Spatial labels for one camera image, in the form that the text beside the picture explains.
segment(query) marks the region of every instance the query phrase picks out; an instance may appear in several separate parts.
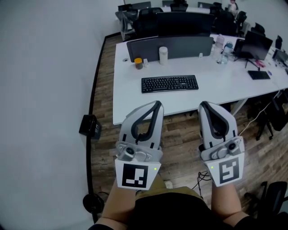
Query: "plastic bottle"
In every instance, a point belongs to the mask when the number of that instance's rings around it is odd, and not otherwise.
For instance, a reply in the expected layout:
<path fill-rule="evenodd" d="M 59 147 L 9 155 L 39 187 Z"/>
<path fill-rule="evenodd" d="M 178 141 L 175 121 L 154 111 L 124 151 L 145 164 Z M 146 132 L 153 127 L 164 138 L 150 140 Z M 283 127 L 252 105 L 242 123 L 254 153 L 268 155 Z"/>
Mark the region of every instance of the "plastic bottle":
<path fill-rule="evenodd" d="M 213 52 L 213 58 L 217 62 L 221 62 L 221 52 L 222 52 L 224 41 L 225 41 L 225 38 L 221 34 L 219 34 L 216 39 L 215 48 Z"/>
<path fill-rule="evenodd" d="M 165 46 L 159 48 L 160 64 L 166 65 L 168 61 L 168 49 Z"/>
<path fill-rule="evenodd" d="M 229 56 L 231 55 L 232 51 L 233 51 L 233 44 L 231 42 L 227 42 L 226 46 L 224 47 L 224 51 L 221 58 L 222 64 L 228 63 Z"/>

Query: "power cord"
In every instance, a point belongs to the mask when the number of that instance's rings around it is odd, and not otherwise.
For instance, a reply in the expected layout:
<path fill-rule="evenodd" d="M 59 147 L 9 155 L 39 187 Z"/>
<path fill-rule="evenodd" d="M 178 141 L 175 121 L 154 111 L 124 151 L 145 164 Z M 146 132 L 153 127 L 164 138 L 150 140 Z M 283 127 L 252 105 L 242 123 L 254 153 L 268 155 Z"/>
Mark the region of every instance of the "power cord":
<path fill-rule="evenodd" d="M 256 117 L 254 120 L 252 120 L 252 121 L 250 121 L 250 122 L 248 123 L 248 125 L 246 126 L 246 128 L 239 134 L 239 136 L 241 136 L 241 134 L 248 128 L 248 126 L 249 126 L 253 121 L 255 121 L 255 120 L 258 118 L 258 116 L 260 115 L 260 113 L 263 112 L 263 111 L 268 107 L 268 105 L 267 105 L 263 110 L 261 110 L 261 111 L 258 113 L 257 117 Z"/>
<path fill-rule="evenodd" d="M 193 190 L 196 186 L 198 186 L 198 188 L 199 188 L 199 193 L 200 193 L 200 196 L 201 196 L 202 199 L 203 199 L 203 197 L 202 197 L 201 189 L 200 189 L 200 181 L 202 181 L 202 180 L 203 180 L 203 181 L 210 181 L 211 178 L 210 178 L 210 179 L 205 179 L 205 177 L 210 177 L 210 176 L 207 175 L 207 174 L 208 174 L 207 171 L 198 172 L 197 184 L 192 188 L 192 190 Z"/>

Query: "black office chair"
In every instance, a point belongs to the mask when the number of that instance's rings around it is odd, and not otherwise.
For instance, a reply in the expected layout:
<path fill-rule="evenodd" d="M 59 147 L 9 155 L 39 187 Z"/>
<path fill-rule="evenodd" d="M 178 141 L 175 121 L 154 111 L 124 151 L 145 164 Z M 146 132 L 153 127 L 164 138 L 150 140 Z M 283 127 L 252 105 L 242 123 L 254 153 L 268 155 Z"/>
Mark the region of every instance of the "black office chair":
<path fill-rule="evenodd" d="M 244 32 L 241 31 L 243 29 L 243 23 L 247 19 L 246 12 L 240 11 L 237 15 L 236 24 L 238 29 L 238 36 L 242 37 L 244 35 Z"/>
<path fill-rule="evenodd" d="M 234 23 L 234 15 L 224 10 L 215 20 L 215 32 L 217 34 L 235 36 L 237 25 Z"/>
<path fill-rule="evenodd" d="M 132 25 L 138 18 L 138 10 L 117 11 L 115 12 L 115 15 L 121 22 L 121 32 L 125 35 L 133 36 L 135 30 Z"/>
<path fill-rule="evenodd" d="M 119 5 L 118 11 L 128 11 L 130 9 L 133 9 L 132 4 L 126 4 L 126 5 Z"/>
<path fill-rule="evenodd" d="M 188 8 L 187 3 L 172 3 L 170 5 L 171 12 L 186 12 Z"/>
<path fill-rule="evenodd" d="M 277 39 L 276 39 L 276 43 L 275 43 L 276 49 L 280 49 L 280 50 L 281 50 L 281 48 L 282 48 L 282 42 L 283 42 L 282 38 L 278 35 L 278 37 L 277 37 Z"/>
<path fill-rule="evenodd" d="M 215 6 L 218 6 L 218 7 L 222 8 L 222 3 L 219 3 L 219 2 L 214 2 L 214 3 L 213 3 L 213 5 L 215 5 Z"/>
<path fill-rule="evenodd" d="M 254 213 L 257 211 L 257 219 L 260 220 L 262 223 L 271 222 L 272 220 L 275 221 L 277 216 L 278 218 L 287 218 L 287 215 L 283 216 L 283 214 L 279 213 L 283 202 L 288 200 L 288 197 L 285 198 L 287 182 L 274 182 L 269 185 L 268 190 L 266 181 L 263 182 L 261 186 L 264 186 L 261 199 L 258 199 L 255 195 L 251 193 L 246 193 L 244 195 L 245 198 L 252 199 L 252 203 L 248 208 L 248 214 L 253 216 Z"/>
<path fill-rule="evenodd" d="M 139 11 L 138 19 L 141 21 L 144 20 L 155 20 L 157 21 L 157 13 L 163 12 L 163 10 L 160 7 L 153 7 L 153 8 L 147 8 L 147 9 L 141 9 Z"/>
<path fill-rule="evenodd" d="M 258 23 L 255 23 L 255 24 L 256 24 L 255 27 L 252 27 L 252 28 L 251 28 L 251 31 L 254 32 L 254 33 L 257 33 L 257 34 L 260 34 L 260 35 L 266 37 L 264 27 L 261 26 L 261 25 L 258 24 Z"/>
<path fill-rule="evenodd" d="M 282 107 L 283 104 L 288 103 L 288 90 L 282 90 L 281 93 L 282 94 L 280 97 L 275 97 L 276 93 L 269 93 L 267 95 L 261 96 L 261 106 L 255 106 L 253 108 L 253 112 L 251 114 L 253 117 L 256 117 L 259 111 L 263 110 L 269 104 L 265 109 L 265 112 L 260 113 L 257 118 L 258 124 L 260 126 L 256 136 L 257 141 L 260 140 L 266 125 L 271 133 L 269 139 L 272 140 L 273 132 L 270 123 L 275 131 L 281 131 L 288 123 L 288 114 L 285 114 L 285 111 Z"/>
<path fill-rule="evenodd" d="M 161 8 L 142 9 L 138 20 L 133 23 L 136 38 L 146 38 L 158 35 L 157 13 L 163 12 Z"/>
<path fill-rule="evenodd" d="M 220 15 L 221 12 L 221 8 L 219 6 L 210 6 L 210 14 L 215 15 L 216 17 L 218 17 Z"/>

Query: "office desk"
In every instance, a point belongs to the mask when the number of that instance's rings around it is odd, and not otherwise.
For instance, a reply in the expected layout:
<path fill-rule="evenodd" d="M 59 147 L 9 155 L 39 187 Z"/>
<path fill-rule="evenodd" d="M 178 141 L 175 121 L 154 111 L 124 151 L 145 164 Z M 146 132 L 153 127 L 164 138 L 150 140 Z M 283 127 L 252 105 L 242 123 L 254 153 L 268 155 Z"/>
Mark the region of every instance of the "office desk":
<path fill-rule="evenodd" d="M 163 12 L 171 12 L 170 6 L 161 7 L 161 9 L 163 10 Z M 210 14 L 210 9 L 197 8 L 197 7 L 188 7 L 186 12 Z"/>
<path fill-rule="evenodd" d="M 231 41 L 234 45 L 236 37 L 225 36 L 225 43 Z M 267 55 L 263 61 L 272 73 L 271 80 L 252 80 L 248 70 L 257 70 L 251 63 L 245 61 L 229 61 L 227 65 L 217 64 L 208 57 L 186 57 L 169 59 L 166 66 L 158 61 L 150 62 L 147 68 L 137 70 L 129 59 L 126 42 L 116 45 L 113 87 L 113 124 L 121 124 L 126 115 L 135 108 L 159 100 L 164 106 L 164 115 L 172 115 L 196 110 L 202 101 L 216 104 L 239 101 L 238 109 L 250 97 L 255 97 L 279 89 L 288 88 L 288 75 L 285 70 L 275 67 L 272 56 Z M 160 93 L 141 93 L 141 78 L 170 75 L 195 75 L 199 90 L 173 91 Z"/>

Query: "small bottle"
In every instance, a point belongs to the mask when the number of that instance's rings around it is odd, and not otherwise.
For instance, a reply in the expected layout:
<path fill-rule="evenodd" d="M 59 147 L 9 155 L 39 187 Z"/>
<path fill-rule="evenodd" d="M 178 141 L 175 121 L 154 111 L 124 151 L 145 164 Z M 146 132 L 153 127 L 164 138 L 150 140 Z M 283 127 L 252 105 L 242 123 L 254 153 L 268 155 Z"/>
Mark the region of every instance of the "small bottle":
<path fill-rule="evenodd" d="M 135 66 L 137 70 L 141 70 L 143 68 L 143 63 L 141 58 L 135 58 L 134 60 Z"/>
<path fill-rule="evenodd" d="M 231 42 L 227 42 L 226 46 L 224 47 L 221 64 L 227 64 L 229 57 L 233 51 L 233 44 Z"/>
<path fill-rule="evenodd" d="M 219 63 L 221 62 L 221 52 L 222 52 L 224 41 L 225 41 L 225 38 L 221 34 L 219 34 L 216 39 L 215 48 L 213 52 L 213 58 L 216 60 L 216 62 L 219 62 Z"/>
<path fill-rule="evenodd" d="M 165 46 L 159 48 L 160 64 L 166 65 L 168 62 L 168 49 Z"/>

